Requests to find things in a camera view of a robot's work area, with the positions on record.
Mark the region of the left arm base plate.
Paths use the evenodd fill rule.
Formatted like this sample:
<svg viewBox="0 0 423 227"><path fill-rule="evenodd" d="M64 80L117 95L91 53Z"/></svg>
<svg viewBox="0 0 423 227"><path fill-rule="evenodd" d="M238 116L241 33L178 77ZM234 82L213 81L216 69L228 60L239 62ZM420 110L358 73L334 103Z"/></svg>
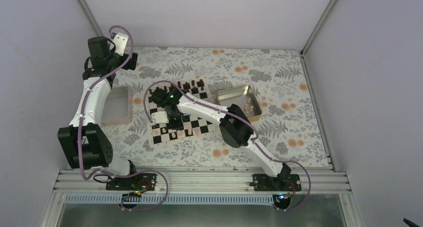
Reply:
<svg viewBox="0 0 423 227"><path fill-rule="evenodd" d="M108 191L154 191L157 174L143 173L130 178L109 178L106 184Z"/></svg>

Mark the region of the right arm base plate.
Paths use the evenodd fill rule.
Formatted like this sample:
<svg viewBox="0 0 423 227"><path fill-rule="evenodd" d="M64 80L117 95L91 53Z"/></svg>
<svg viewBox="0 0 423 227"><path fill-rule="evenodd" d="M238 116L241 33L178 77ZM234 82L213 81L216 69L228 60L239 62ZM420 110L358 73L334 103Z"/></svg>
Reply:
<svg viewBox="0 0 423 227"><path fill-rule="evenodd" d="M302 191L301 181L297 174L290 174L285 182L266 174L254 174L249 185L254 187L256 192Z"/></svg>

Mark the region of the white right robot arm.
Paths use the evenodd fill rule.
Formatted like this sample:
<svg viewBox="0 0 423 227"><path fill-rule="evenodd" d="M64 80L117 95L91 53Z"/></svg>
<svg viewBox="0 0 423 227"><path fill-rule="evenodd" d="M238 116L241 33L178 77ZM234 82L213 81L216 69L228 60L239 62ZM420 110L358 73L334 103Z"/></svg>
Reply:
<svg viewBox="0 0 423 227"><path fill-rule="evenodd" d="M153 124L166 124L168 129L182 130L183 116L192 115L218 126L222 139L233 148L241 148L253 156L264 170L271 186L281 191L289 185L291 169L266 153L259 141L259 133L252 126L241 108L235 104L229 107L213 105L178 88L166 91L156 88L150 92L151 100L163 110L153 113Z"/></svg>

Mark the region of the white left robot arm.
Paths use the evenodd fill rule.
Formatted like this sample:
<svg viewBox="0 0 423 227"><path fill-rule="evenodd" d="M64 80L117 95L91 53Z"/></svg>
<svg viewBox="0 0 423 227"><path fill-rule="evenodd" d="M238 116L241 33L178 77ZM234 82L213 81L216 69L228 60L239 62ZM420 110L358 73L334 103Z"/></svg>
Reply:
<svg viewBox="0 0 423 227"><path fill-rule="evenodd" d="M131 37L117 33L109 39L88 39L90 56L84 64L83 94L75 116L67 127L60 128L58 140L70 168L118 175L119 183L128 190L135 188L139 176L131 171L131 162L114 157L111 142L101 129L103 108L119 69L133 70L137 54L125 54Z"/></svg>

